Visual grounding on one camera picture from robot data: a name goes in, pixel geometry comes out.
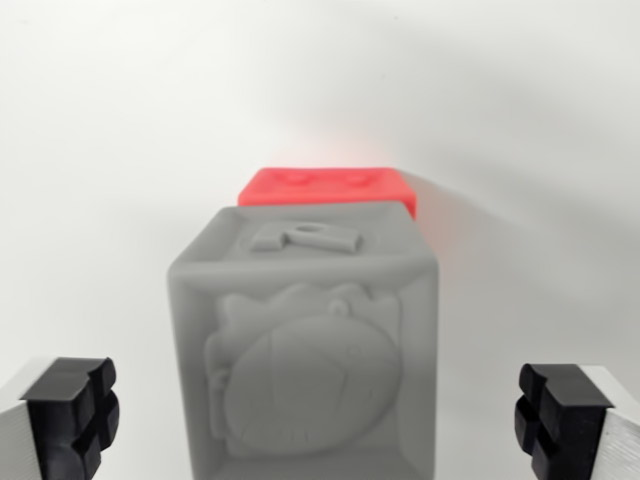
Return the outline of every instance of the embossed character relief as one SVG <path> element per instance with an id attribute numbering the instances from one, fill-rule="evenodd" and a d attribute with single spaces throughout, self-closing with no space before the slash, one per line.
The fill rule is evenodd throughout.
<path id="1" fill-rule="evenodd" d="M 306 454 L 356 440 L 401 380 L 400 303 L 360 285 L 293 285 L 222 299 L 205 346 L 211 433 L 238 456 Z"/>

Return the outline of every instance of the block top face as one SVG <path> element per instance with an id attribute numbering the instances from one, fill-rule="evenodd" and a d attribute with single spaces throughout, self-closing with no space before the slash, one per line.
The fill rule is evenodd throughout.
<path id="1" fill-rule="evenodd" d="M 238 205 L 398 201 L 412 217 L 416 194 L 393 168 L 263 168 L 238 197 Z"/>
<path id="2" fill-rule="evenodd" d="M 177 262 L 259 262 L 372 256 L 433 258 L 398 202 L 229 207 Z"/>

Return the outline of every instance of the gray 3d printed block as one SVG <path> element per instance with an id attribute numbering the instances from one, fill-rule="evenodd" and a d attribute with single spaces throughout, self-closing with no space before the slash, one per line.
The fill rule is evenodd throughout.
<path id="1" fill-rule="evenodd" d="M 222 210 L 169 271 L 194 478 L 431 479 L 437 277 L 398 202 Z"/>

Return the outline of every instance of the red plastic part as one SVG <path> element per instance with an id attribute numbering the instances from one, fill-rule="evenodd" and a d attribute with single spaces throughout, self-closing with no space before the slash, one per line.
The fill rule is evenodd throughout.
<path id="1" fill-rule="evenodd" d="M 393 168 L 263 168 L 238 205 L 398 201 L 416 216 L 416 194 Z"/>

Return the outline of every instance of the block front face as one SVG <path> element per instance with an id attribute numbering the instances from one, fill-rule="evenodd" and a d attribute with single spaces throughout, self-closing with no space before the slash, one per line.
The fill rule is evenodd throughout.
<path id="1" fill-rule="evenodd" d="M 401 204 L 225 209 L 169 282 L 196 480 L 431 478 L 437 265 Z"/>
<path id="2" fill-rule="evenodd" d="M 238 205 L 402 202 L 412 217 L 416 194 L 392 168 L 263 168 L 238 197 Z"/>

